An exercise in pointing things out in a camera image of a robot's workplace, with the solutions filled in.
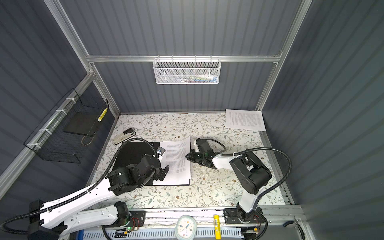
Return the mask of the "beige black clip folder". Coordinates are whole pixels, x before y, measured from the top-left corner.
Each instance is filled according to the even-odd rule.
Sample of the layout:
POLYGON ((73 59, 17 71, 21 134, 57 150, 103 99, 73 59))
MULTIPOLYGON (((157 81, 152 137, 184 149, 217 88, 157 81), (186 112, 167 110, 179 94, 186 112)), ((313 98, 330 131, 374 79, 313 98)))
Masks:
MULTIPOLYGON (((155 150, 157 150, 160 147, 161 142, 149 142, 155 150)), ((145 143, 143 142, 129 142, 127 143, 122 150, 119 152, 114 166, 111 171, 115 171, 118 168, 121 167, 126 167, 130 164, 138 164, 141 161, 142 155, 143 154, 153 154, 152 149, 145 143)), ((145 186, 190 186, 190 180, 187 181, 187 184, 177 184, 177 185, 170 185, 170 184, 165 184, 164 181, 160 181, 159 184, 156 183, 154 184, 153 178, 150 179, 145 186)))

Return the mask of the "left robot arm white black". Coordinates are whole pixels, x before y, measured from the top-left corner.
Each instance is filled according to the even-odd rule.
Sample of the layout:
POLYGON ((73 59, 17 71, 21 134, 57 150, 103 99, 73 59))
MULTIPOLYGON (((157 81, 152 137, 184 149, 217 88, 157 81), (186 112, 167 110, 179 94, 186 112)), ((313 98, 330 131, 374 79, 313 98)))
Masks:
POLYGON ((30 217, 29 240, 58 240, 73 232, 96 226, 126 227, 134 225, 126 203, 118 201, 109 207, 88 210, 92 205, 142 188, 149 180, 163 181, 169 166, 161 167, 162 157, 142 155, 138 164, 118 168, 100 182, 58 200, 34 205, 47 211, 30 217))

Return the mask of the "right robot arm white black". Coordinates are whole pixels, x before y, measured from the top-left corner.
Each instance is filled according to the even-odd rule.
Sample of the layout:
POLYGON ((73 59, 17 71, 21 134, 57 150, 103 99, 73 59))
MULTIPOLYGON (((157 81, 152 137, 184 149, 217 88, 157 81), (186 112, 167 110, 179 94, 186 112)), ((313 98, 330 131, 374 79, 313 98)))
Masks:
POLYGON ((256 214, 259 197, 266 190, 272 173, 253 152, 216 153, 209 141, 218 142, 213 139, 196 139, 195 148, 186 154, 186 159, 210 169, 225 169, 235 173, 244 189, 236 207, 237 216, 242 223, 248 223, 256 214))

